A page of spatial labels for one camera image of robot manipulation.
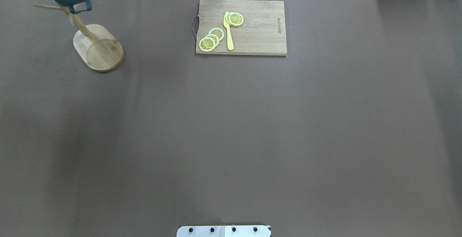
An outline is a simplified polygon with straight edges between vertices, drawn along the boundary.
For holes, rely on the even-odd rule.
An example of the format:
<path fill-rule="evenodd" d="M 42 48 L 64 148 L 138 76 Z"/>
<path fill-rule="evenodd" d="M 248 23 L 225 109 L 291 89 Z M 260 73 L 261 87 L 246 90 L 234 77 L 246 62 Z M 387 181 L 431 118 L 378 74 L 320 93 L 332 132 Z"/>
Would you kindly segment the wooden cup storage rack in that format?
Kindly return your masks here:
<path fill-rule="evenodd" d="M 34 6 L 65 13 L 70 24 L 78 28 L 73 38 L 73 45 L 89 68 L 97 72 L 107 72 L 122 62 L 125 49 L 110 31 L 97 23 L 85 25 L 79 14 L 72 14 L 68 8 L 57 2 L 56 4 L 56 6 L 43 4 L 35 4 Z M 85 3 L 77 4 L 74 7 L 76 11 L 86 9 Z"/>

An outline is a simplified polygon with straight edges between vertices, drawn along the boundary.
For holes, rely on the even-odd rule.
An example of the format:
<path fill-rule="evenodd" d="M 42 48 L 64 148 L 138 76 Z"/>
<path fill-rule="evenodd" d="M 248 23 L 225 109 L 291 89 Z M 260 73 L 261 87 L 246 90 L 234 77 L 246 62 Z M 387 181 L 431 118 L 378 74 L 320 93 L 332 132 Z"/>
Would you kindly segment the yellow plastic knife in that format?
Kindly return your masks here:
<path fill-rule="evenodd" d="M 228 16 L 229 12 L 226 11 L 224 13 L 224 17 L 223 17 L 223 26 L 226 30 L 226 44 L 227 44 L 227 49 L 229 51 L 232 51 L 234 49 L 234 43 L 233 43 L 233 39 L 232 39 L 232 35 L 231 35 L 231 28 L 230 28 L 230 24 L 228 23 L 227 21 L 227 16 Z"/>

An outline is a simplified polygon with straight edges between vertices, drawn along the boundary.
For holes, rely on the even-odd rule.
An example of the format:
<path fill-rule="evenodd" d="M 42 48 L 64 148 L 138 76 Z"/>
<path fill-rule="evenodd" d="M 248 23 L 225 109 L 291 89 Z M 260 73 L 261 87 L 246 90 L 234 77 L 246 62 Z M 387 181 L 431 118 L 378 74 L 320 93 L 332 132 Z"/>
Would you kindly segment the lemon slice lower stack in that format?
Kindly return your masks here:
<path fill-rule="evenodd" d="M 210 52 L 216 48 L 214 46 L 214 41 L 211 38 L 205 37 L 199 41 L 198 47 L 203 52 Z"/>

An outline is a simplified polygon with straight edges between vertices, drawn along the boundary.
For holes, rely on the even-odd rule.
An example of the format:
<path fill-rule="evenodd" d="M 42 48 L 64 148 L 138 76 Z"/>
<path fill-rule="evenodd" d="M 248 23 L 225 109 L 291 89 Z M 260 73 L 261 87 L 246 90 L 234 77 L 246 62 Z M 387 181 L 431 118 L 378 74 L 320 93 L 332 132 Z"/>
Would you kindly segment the lemon slice middle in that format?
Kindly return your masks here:
<path fill-rule="evenodd" d="M 215 35 L 215 34 L 208 34 L 207 36 L 205 36 L 205 38 L 211 38 L 214 42 L 214 46 L 216 47 L 218 45 L 218 43 L 220 42 L 220 39 L 219 39 L 219 36 Z"/>

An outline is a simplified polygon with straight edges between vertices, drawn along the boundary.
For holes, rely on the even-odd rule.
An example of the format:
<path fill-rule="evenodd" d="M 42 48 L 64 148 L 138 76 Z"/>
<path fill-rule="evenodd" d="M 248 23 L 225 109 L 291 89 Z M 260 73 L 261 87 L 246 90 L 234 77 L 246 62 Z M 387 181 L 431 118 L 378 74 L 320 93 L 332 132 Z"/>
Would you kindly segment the lemon slice top right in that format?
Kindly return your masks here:
<path fill-rule="evenodd" d="M 219 41 L 221 41 L 224 38 L 225 32 L 221 28 L 216 27 L 216 28 L 212 28 L 209 31 L 209 34 L 216 35 Z"/>

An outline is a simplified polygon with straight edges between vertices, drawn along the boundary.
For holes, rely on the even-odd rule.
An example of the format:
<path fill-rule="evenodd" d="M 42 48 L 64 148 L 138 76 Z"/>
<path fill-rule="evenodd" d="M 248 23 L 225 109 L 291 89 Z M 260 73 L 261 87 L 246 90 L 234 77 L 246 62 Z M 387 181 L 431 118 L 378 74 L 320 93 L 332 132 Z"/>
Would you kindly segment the wooden cutting board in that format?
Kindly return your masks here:
<path fill-rule="evenodd" d="M 226 44 L 226 29 L 223 26 L 224 13 L 238 12 L 244 17 L 241 26 L 230 26 L 234 49 L 229 51 Z M 198 31 L 195 51 L 199 41 L 212 28 L 221 28 L 224 38 L 213 51 L 216 55 L 286 56 L 287 35 L 283 1 L 266 0 L 200 0 L 198 11 Z"/>

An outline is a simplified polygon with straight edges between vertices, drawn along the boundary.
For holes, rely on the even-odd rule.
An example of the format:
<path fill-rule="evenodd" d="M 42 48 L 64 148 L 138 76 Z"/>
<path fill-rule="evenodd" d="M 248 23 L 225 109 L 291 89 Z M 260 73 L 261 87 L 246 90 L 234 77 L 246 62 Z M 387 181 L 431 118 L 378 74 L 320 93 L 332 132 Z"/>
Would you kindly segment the lemon slice front left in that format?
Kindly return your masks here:
<path fill-rule="evenodd" d="M 229 20 L 232 26 L 241 26 L 244 23 L 243 15 L 241 15 L 241 13 L 238 12 L 230 12 Z"/>

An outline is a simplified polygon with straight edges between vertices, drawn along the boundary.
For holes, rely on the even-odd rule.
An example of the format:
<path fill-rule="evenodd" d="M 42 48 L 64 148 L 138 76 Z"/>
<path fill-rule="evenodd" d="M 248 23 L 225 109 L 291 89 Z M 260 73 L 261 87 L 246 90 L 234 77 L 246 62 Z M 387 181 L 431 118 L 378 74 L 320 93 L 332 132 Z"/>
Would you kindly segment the lemon slice under front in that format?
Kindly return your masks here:
<path fill-rule="evenodd" d="M 226 11 L 226 13 L 225 13 L 224 20 L 228 25 L 230 25 L 230 26 L 232 25 L 230 20 L 229 20 L 229 12 L 228 11 Z"/>

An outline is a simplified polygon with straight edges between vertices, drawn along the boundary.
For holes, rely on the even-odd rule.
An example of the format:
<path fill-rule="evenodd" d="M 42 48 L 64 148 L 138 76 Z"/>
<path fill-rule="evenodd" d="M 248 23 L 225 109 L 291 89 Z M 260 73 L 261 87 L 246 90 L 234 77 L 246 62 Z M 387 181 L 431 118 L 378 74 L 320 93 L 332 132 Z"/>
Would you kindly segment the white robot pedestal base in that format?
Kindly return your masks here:
<path fill-rule="evenodd" d="M 267 225 L 192 225 L 182 226 L 177 237 L 271 237 Z"/>

